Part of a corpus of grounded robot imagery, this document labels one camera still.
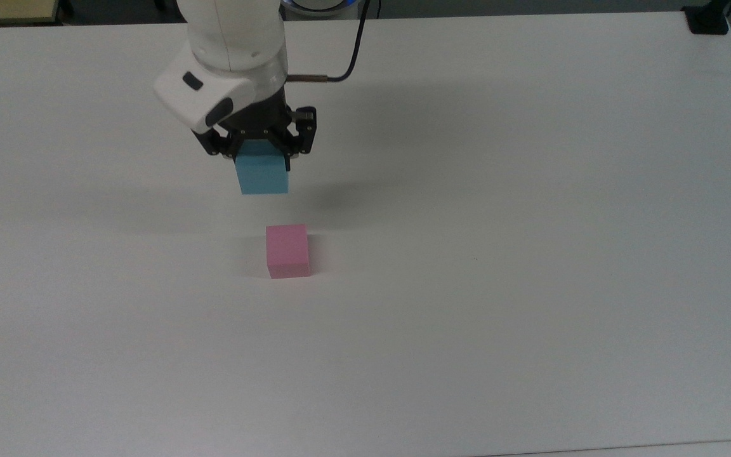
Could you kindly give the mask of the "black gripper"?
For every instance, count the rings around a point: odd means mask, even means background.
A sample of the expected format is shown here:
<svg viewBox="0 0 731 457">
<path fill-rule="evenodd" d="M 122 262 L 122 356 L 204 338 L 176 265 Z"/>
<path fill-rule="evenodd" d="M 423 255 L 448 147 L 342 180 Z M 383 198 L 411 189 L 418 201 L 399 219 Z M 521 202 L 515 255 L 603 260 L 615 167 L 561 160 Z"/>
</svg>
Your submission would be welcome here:
<svg viewBox="0 0 731 457">
<path fill-rule="evenodd" d="M 215 128 L 206 132 L 193 132 L 195 139 L 209 156 L 223 156 L 236 159 L 240 150 L 240 139 L 275 139 L 282 148 L 286 171 L 292 170 L 292 161 L 313 149 L 317 132 L 316 107 L 300 107 L 289 110 L 286 91 L 278 90 L 275 95 L 226 117 L 217 127 L 227 131 L 221 135 Z"/>
</svg>

